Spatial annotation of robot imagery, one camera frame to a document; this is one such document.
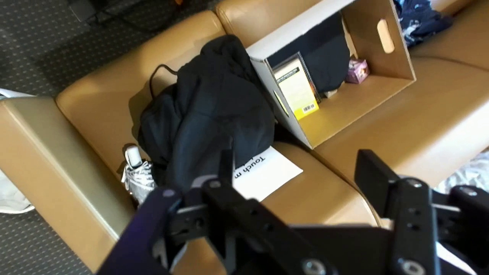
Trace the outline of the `small pink box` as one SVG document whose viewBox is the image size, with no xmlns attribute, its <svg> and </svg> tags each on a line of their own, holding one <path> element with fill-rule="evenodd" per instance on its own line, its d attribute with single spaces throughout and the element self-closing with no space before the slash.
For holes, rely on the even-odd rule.
<svg viewBox="0 0 489 275">
<path fill-rule="evenodd" d="M 360 84 L 370 75 L 368 63 L 365 59 L 351 58 L 345 82 Z"/>
</svg>

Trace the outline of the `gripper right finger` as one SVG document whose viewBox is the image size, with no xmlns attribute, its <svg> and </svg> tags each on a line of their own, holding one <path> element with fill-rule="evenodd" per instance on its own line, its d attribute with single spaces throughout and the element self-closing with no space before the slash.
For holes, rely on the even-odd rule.
<svg viewBox="0 0 489 275">
<path fill-rule="evenodd" d="M 471 275 L 437 253 L 437 244 L 489 275 L 489 192 L 454 186 L 448 194 L 402 178 L 372 150 L 360 149 L 354 181 L 381 218 L 393 222 L 388 275 Z"/>
</svg>

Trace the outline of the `white cloth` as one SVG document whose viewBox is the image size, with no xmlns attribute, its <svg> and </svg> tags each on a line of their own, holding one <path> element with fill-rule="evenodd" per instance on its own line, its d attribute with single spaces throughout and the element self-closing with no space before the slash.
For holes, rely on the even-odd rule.
<svg viewBox="0 0 489 275">
<path fill-rule="evenodd" d="M 0 214 L 24 214 L 35 206 L 0 169 Z"/>
</svg>

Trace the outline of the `white paper sheet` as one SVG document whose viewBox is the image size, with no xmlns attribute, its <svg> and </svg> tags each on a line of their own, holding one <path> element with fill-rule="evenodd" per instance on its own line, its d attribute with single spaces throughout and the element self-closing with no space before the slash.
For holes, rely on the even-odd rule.
<svg viewBox="0 0 489 275">
<path fill-rule="evenodd" d="M 302 172 L 271 146 L 234 170 L 232 186 L 246 199 L 263 201 Z"/>
</svg>

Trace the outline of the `crumpled white plastic sheet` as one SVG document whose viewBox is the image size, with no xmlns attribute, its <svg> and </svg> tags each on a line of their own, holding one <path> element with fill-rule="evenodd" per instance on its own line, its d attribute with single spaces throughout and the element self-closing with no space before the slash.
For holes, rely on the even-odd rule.
<svg viewBox="0 0 489 275">
<path fill-rule="evenodd" d="M 489 149 L 464 164 L 434 190 L 448 194 L 454 186 L 475 186 L 489 192 Z"/>
</svg>

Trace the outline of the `black hoodie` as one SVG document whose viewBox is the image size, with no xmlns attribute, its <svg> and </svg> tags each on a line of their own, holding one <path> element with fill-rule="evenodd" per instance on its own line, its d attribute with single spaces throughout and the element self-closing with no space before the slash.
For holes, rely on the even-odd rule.
<svg viewBox="0 0 489 275">
<path fill-rule="evenodd" d="M 241 167 L 274 142 L 275 117 L 241 40 L 207 42 L 140 115 L 138 143 L 158 186 L 189 190 L 195 178 L 217 174 L 221 152 Z"/>
</svg>

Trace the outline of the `yellow book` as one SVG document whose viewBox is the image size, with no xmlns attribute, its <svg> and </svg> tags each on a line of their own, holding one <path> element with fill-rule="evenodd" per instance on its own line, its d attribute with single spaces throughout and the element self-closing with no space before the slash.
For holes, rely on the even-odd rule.
<svg viewBox="0 0 489 275">
<path fill-rule="evenodd" d="M 275 66 L 273 72 L 297 120 L 319 110 L 321 98 L 300 52 Z"/>
</svg>

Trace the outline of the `cardboard box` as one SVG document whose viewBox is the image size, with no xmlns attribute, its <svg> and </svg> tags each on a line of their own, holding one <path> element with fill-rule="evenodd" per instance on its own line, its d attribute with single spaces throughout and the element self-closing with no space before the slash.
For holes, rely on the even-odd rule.
<svg viewBox="0 0 489 275">
<path fill-rule="evenodd" d="M 315 149 L 415 82 L 411 58 L 401 37 L 392 0 L 252 0 L 229 30 L 246 46 L 267 88 L 278 121 L 304 146 Z M 279 87 L 270 56 L 335 13 L 346 33 L 348 54 L 365 59 L 370 75 L 344 84 L 332 99 L 298 119 Z"/>
</svg>

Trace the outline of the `white grey sneaker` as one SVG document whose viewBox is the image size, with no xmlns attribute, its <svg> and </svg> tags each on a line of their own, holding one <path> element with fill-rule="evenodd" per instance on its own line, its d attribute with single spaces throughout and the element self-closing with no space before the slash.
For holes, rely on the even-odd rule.
<svg viewBox="0 0 489 275">
<path fill-rule="evenodd" d="M 121 183 L 134 198 L 137 205 L 142 205 L 157 184 L 152 175 L 153 164 L 142 158 L 138 146 L 125 149 L 125 160 Z"/>
</svg>

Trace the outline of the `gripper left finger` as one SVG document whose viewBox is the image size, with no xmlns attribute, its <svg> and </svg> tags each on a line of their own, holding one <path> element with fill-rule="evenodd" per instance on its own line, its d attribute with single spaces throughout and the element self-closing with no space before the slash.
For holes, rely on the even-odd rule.
<svg viewBox="0 0 489 275">
<path fill-rule="evenodd" d="M 234 151 L 194 187 L 151 191 L 96 275 L 173 275 L 188 243 L 206 239 L 227 275 L 330 275 L 325 256 L 232 186 Z"/>
</svg>

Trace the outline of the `dark navy garment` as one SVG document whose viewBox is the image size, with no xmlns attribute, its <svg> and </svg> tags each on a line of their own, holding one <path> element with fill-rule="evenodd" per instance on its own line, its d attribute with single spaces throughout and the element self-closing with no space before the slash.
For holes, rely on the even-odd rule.
<svg viewBox="0 0 489 275">
<path fill-rule="evenodd" d="M 350 61 L 342 16 L 336 12 L 268 58 L 272 68 L 299 52 L 316 90 L 321 94 L 338 89 Z"/>
</svg>

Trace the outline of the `tan leather couch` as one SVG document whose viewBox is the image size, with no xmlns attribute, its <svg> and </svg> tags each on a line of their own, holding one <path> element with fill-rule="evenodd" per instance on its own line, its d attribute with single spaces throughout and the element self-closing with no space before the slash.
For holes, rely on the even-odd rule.
<svg viewBox="0 0 489 275">
<path fill-rule="evenodd" d="M 241 2 L 176 23 L 67 87 L 0 101 L 0 169 L 92 271 L 135 213 L 120 182 L 123 147 L 150 101 L 149 78 L 178 69 L 213 38 L 234 34 Z M 290 223 L 381 224 L 353 183 L 358 149 L 430 186 L 489 148 L 489 0 L 435 0 L 453 25 L 407 49 L 416 80 L 315 149 L 276 142 L 303 169 L 264 200 Z"/>
</svg>

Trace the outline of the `blue patterned cloth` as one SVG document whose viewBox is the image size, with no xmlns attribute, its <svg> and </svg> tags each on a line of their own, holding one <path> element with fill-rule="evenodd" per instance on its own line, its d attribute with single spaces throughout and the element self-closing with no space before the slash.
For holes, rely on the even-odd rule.
<svg viewBox="0 0 489 275">
<path fill-rule="evenodd" d="M 450 28 L 453 19 L 432 6 L 432 0 L 392 0 L 408 48 Z"/>
</svg>

